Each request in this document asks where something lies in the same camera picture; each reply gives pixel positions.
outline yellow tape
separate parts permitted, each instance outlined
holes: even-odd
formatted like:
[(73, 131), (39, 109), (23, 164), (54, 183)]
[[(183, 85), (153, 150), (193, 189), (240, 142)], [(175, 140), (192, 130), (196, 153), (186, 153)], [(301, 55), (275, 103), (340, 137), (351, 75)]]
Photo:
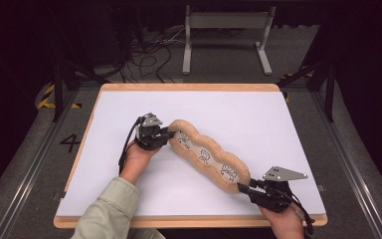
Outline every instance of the yellow tape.
[[(55, 84), (51, 84), (45, 91), (45, 94), (42, 97), (42, 100), (39, 102), (39, 105), (37, 106), (38, 109), (40, 108), (56, 108), (56, 104), (54, 103), (48, 103), (49, 96), (52, 94), (52, 92), (55, 90)], [(80, 109), (83, 105), (74, 103), (71, 108), (72, 109)]]

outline wooden board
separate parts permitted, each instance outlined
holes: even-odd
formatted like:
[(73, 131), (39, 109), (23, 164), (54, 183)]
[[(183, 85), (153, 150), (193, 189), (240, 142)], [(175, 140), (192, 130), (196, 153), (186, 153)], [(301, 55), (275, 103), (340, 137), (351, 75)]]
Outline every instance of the wooden board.
[[(149, 112), (164, 122), (162, 126), (189, 120), (245, 162), (253, 178), (261, 179), (274, 164), (308, 174), (308, 179), (292, 181), (290, 187), (316, 220), (314, 225), (326, 223), (315, 181), (276, 85), (110, 84), (103, 85), (97, 97), (67, 182), (67, 196), (55, 216), (57, 227), (74, 228), (117, 175), (127, 133), (137, 117)], [(153, 157), (137, 187), (141, 201), (131, 227), (270, 225), (247, 195), (225, 193), (169, 145)]]

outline hand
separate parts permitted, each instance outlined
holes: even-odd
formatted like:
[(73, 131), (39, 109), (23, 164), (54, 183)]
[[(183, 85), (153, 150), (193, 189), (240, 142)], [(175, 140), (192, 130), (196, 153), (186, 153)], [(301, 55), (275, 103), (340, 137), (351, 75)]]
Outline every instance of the hand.
[(295, 213), (295, 210), (299, 210), (295, 204), (292, 203), (281, 213), (275, 213), (264, 207), (259, 208), (271, 222), (272, 230), (278, 239), (303, 239), (302, 220)]
[(139, 147), (134, 141), (131, 141), (127, 148), (125, 165), (119, 177), (135, 184), (141, 173), (147, 168), (151, 157), (156, 154), (161, 147), (153, 150), (145, 150)]

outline white paper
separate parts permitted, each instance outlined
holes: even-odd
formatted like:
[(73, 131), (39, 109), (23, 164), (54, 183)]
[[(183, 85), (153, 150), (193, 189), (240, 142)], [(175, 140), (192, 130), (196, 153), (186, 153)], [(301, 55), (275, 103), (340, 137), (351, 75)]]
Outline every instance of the white paper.
[[(126, 137), (138, 117), (154, 113), (162, 127), (191, 122), (240, 158), (254, 179), (273, 165), (306, 173), (291, 181), (309, 214), (325, 209), (280, 92), (114, 92), (100, 94), (76, 172), (57, 216), (81, 216), (117, 176)], [(164, 146), (140, 177), (137, 216), (259, 215), (248, 195), (229, 194)]]

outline black cable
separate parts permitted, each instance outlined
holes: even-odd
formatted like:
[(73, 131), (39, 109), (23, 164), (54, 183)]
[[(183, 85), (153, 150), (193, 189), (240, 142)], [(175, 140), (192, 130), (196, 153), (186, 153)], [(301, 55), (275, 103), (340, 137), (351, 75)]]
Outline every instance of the black cable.
[(125, 145), (123, 146), (123, 150), (122, 150), (122, 154), (120, 155), (120, 158), (119, 158), (119, 174), (122, 172), (123, 170), (123, 167), (125, 165), (125, 160), (126, 160), (126, 152), (128, 151), (129, 147), (128, 147), (128, 143), (129, 143), (129, 139), (131, 138), (131, 135), (132, 135), (132, 132), (134, 131), (135, 127), (141, 122), (141, 117), (139, 117), (134, 125), (132, 126), (131, 130), (129, 131), (129, 134), (128, 134), (128, 137), (126, 138), (126, 141), (125, 141)]
[(163, 44), (155, 43), (152, 50), (148, 51), (148, 54), (154, 54), (163, 48)]
[(173, 45), (177, 42), (181, 42), (181, 43), (185, 44), (185, 42), (177, 40), (177, 39), (180, 39), (182, 37), (182, 35), (184, 35), (184, 33), (185, 33), (185, 27), (176, 33), (171, 33), (173, 35), (172, 37), (169, 37), (166, 39), (163, 38), (163, 39), (159, 40), (159, 43), (164, 45), (164, 46), (170, 46), (170, 45)]
[(120, 69), (119, 73), (120, 73), (120, 76), (122, 77), (123, 82), (126, 84), (126, 81), (125, 81), (126, 75), (123, 74), (123, 69)]
[[(159, 38), (159, 36), (160, 35), (162, 35), (162, 38), (161, 39), (163, 39), (163, 37), (165, 36), (165, 34), (156, 34), (156, 36), (153, 38), (153, 39), (151, 39), (151, 40), (149, 40), (149, 41), (146, 41), (145, 43), (146, 44), (148, 44), (148, 43), (153, 43), (153, 42), (155, 42), (155, 43), (158, 43), (159, 41), (160, 41), (160, 38)], [(138, 43), (134, 43), (134, 44), (132, 44), (132, 46), (134, 47), (134, 48), (140, 48), (141, 46), (138, 44)], [(147, 53), (151, 53), (151, 51), (152, 50), (150, 50), (150, 51), (143, 51), (142, 49), (141, 50), (135, 50), (135, 53), (140, 53), (140, 55), (142, 55), (142, 54), (147, 54)]]
[(272, 191), (282, 195), (283, 197), (285, 197), (287, 200), (293, 202), (296, 206), (299, 207), (300, 210), (302, 210), (302, 213), (303, 213), (303, 217), (305, 218), (305, 223), (306, 223), (306, 230), (305, 230), (305, 234), (308, 236), (308, 237), (312, 237), (313, 234), (314, 234), (314, 227), (312, 226), (312, 223), (315, 221), (313, 219), (311, 219), (309, 217), (309, 214), (306, 212), (305, 208), (302, 207), (302, 204), (299, 202), (299, 199), (297, 199), (297, 197), (293, 194), (292, 196), (294, 196), (297, 200), (293, 199), (292, 197), (288, 196), (286, 193), (282, 192), (282, 191), (279, 191), (277, 189), (273, 189), (271, 188)]
[[(154, 59), (154, 63), (151, 64), (151, 65), (148, 65), (148, 66), (143, 66), (142, 62), (143, 62), (145, 59), (147, 59), (147, 58)], [(156, 65), (156, 63), (157, 63), (157, 59), (156, 59), (155, 57), (153, 57), (153, 56), (145, 56), (145, 57), (143, 57), (143, 58), (140, 60), (139, 65), (138, 65), (138, 70), (139, 70), (139, 75), (141, 76), (142, 79), (144, 79), (146, 76), (148, 76), (148, 75), (151, 74), (151, 73), (147, 73), (147, 74), (145, 74), (145, 75), (142, 75), (142, 68), (143, 68), (143, 67), (152, 67), (152, 66)]]
[(157, 76), (157, 78), (162, 82), (162, 83), (164, 83), (163, 82), (163, 80), (162, 80), (162, 78), (159, 76), (159, 71), (160, 71), (160, 69), (162, 69), (169, 61), (170, 61), (170, 58), (172, 57), (172, 53), (170, 52), (170, 50), (169, 50), (169, 48), (167, 48), (166, 46), (164, 46), (163, 45), (163, 47), (167, 50), (167, 52), (169, 53), (169, 57), (168, 57), (168, 59), (159, 67), (159, 68), (157, 68), (157, 70), (156, 70), (156, 76)]
[(129, 72), (130, 72), (130, 74), (131, 74), (131, 78), (134, 80), (134, 81), (136, 81), (137, 83), (138, 83), (138, 80), (134, 77), (134, 75), (132, 74), (132, 70), (131, 70), (131, 68), (129, 67), (129, 64), (128, 63), (126, 63), (126, 67), (129, 69)]
[(142, 63), (140, 63), (140, 64), (136, 64), (136, 63), (134, 62), (133, 59), (131, 59), (129, 62), (130, 62), (132, 65), (136, 66), (136, 67), (152, 67), (152, 66), (156, 65), (156, 63), (157, 63), (156, 58), (155, 58), (155, 57), (152, 57), (152, 58), (154, 59), (154, 63), (151, 63), (151, 64), (149, 64), (149, 65), (142, 65)]
[(145, 52), (143, 50), (133, 50), (132, 48), (131, 48), (131, 51), (134, 52), (134, 53), (139, 53), (141, 55), (142, 54), (153, 54), (153, 53), (157, 52), (158, 50), (160, 50), (160, 47), (157, 48), (157, 44), (158, 44), (158, 42), (153, 43), (151, 45), (152, 48), (150, 50), (147, 49), (147, 51), (145, 51)]
[(170, 78), (170, 77), (168, 77), (166, 74), (164, 74), (164, 73), (160, 73), (161, 75), (163, 75), (163, 76), (165, 76), (167, 79), (169, 79), (172, 83), (175, 83), (173, 80), (172, 80), (172, 78)]

